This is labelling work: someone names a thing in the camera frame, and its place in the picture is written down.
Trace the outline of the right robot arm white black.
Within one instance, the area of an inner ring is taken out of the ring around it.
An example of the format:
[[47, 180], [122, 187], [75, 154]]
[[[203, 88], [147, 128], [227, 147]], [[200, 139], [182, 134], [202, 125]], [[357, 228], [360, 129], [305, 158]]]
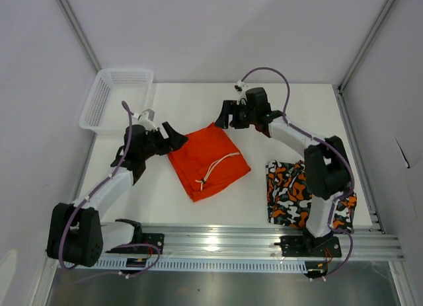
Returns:
[[272, 110], [262, 87], [235, 85], [236, 100], [224, 100], [215, 125], [222, 129], [254, 126], [266, 137], [280, 141], [305, 161], [305, 177], [311, 191], [311, 211], [303, 231], [301, 248], [317, 255], [334, 237], [336, 203], [354, 191], [354, 175], [342, 140], [322, 137], [293, 123], [284, 110]]

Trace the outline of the camouflage orange black shorts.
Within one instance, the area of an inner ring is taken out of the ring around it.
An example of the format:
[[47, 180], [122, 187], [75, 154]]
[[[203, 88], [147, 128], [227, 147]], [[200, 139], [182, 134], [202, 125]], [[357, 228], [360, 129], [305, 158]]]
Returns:
[[[266, 164], [266, 199], [268, 222], [304, 229], [312, 206], [312, 193], [307, 183], [307, 165], [299, 160], [286, 163], [277, 160]], [[354, 214], [358, 197], [352, 194], [337, 201], [332, 228], [354, 232]]]

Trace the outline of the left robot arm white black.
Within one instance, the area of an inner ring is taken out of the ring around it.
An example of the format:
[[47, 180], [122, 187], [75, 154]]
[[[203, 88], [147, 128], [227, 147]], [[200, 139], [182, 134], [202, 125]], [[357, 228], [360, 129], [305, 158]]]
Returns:
[[103, 223], [101, 219], [141, 178], [148, 159], [178, 151], [188, 142], [188, 137], [169, 123], [162, 126], [155, 129], [140, 124], [128, 126], [110, 172], [86, 196], [53, 208], [46, 247], [48, 257], [72, 269], [94, 266], [104, 252], [135, 253], [142, 247], [152, 248], [143, 242], [141, 223], [124, 218]]

